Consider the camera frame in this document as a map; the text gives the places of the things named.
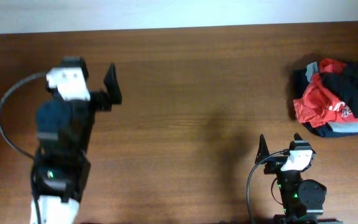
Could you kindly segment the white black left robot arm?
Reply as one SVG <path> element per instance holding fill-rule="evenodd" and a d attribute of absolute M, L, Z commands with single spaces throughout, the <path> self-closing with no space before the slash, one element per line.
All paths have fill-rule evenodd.
<path fill-rule="evenodd" d="M 83 65 L 60 65 L 45 74 L 52 99 L 35 116 L 39 148 L 31 170 L 31 223 L 73 223 L 91 164 L 86 157 L 95 114 L 122 103 L 110 64 L 101 91 L 89 91 Z"/>

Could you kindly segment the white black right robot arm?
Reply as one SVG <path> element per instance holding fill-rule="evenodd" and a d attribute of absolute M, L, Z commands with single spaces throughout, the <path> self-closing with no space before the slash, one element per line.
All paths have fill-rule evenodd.
<path fill-rule="evenodd" d="M 301 173 L 311 167 L 315 154 L 309 142 L 296 133 L 288 149 L 274 156 L 269 153 L 264 136 L 260 136 L 255 161 L 265 166 L 265 175 L 276 176 L 284 211 L 283 215 L 273 217 L 274 223 L 318 223 L 327 188 L 315 180 L 301 177 Z"/>

